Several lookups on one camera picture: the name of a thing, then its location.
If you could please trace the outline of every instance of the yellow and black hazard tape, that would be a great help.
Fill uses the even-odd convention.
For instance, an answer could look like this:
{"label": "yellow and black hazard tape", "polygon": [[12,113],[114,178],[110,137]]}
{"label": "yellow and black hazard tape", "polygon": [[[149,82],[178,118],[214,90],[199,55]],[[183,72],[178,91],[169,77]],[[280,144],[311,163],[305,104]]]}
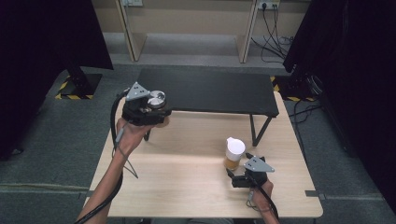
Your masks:
{"label": "yellow and black hazard tape", "polygon": [[67,99],[67,100],[91,100],[93,95],[76,95],[76,94],[65,94],[62,93],[64,88],[67,86],[67,83],[70,81],[70,76],[66,78],[64,83],[61,85],[61,88],[58,90],[58,93],[55,96],[55,99]]}
{"label": "yellow and black hazard tape", "polygon": [[312,97],[306,97],[306,98],[302,99],[302,98],[296,97],[296,96],[285,95],[285,92],[282,91],[280,89],[280,87],[279,87],[279,83],[278,83],[277,78],[276,77],[270,77],[270,78],[271,78],[271,82],[272,82],[273,87],[274,87],[274,91],[279,92],[280,95],[282,96],[283,100],[286,100],[286,101],[301,101],[301,100],[303,100],[303,101],[314,101],[314,98],[312,98]]}

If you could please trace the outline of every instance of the white cup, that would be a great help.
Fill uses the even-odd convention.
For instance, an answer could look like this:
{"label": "white cup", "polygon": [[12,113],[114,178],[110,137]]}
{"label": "white cup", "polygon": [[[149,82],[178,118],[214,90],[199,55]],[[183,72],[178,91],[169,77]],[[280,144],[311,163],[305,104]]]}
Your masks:
{"label": "white cup", "polygon": [[227,150],[225,152],[224,166],[230,170],[238,167],[242,154],[245,152],[245,144],[239,139],[229,137],[227,139]]}

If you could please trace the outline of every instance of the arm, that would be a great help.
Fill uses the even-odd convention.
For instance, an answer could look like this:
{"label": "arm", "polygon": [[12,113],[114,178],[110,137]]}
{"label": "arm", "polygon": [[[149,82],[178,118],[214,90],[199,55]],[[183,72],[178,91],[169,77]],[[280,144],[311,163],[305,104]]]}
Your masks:
{"label": "arm", "polygon": [[[91,198],[87,201],[84,208],[78,215],[78,219],[84,217],[86,214],[91,212],[97,205],[104,201],[107,196],[116,187],[117,182],[122,173],[123,166],[125,165],[126,159],[120,153],[122,150],[123,154],[128,158],[128,156],[134,151],[137,146],[139,146],[142,141],[143,136],[148,132],[153,126],[141,126],[136,127],[133,124],[128,123],[125,119],[119,119],[117,122],[117,130],[121,128],[124,129],[123,136],[120,140],[119,146],[116,149],[114,157],[107,168],[105,175],[99,182]],[[96,216],[92,217],[86,223],[106,223],[108,211],[110,209],[110,204],[108,204],[104,209],[102,209]]]}
{"label": "arm", "polygon": [[[274,188],[274,184],[267,180],[262,185],[262,189],[271,197],[272,190]],[[271,209],[270,203],[265,199],[264,195],[260,192],[259,189],[255,188],[253,190],[253,202],[256,204],[257,208],[259,209],[260,213],[262,214],[262,218],[264,219],[265,224],[278,224],[279,221],[277,220],[273,210]]]}

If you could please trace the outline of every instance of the black table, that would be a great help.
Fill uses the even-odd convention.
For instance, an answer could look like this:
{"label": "black table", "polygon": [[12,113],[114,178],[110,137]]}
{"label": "black table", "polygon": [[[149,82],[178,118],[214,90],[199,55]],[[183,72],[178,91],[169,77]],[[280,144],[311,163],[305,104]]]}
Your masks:
{"label": "black table", "polygon": [[[149,91],[163,91],[172,110],[249,114],[254,147],[279,114],[267,75],[145,68],[137,82]],[[253,115],[267,117],[257,136]]]}

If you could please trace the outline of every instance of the electrical outlet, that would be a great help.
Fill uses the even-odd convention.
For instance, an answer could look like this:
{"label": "electrical outlet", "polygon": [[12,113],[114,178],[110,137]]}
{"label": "electrical outlet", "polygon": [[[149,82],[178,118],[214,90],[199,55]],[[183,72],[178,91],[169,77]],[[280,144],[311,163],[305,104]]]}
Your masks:
{"label": "electrical outlet", "polygon": [[262,9],[263,3],[267,5],[265,10],[275,10],[276,8],[279,8],[280,0],[260,0],[259,9]]}
{"label": "electrical outlet", "polygon": [[143,0],[121,0],[123,6],[128,7],[142,7]]}

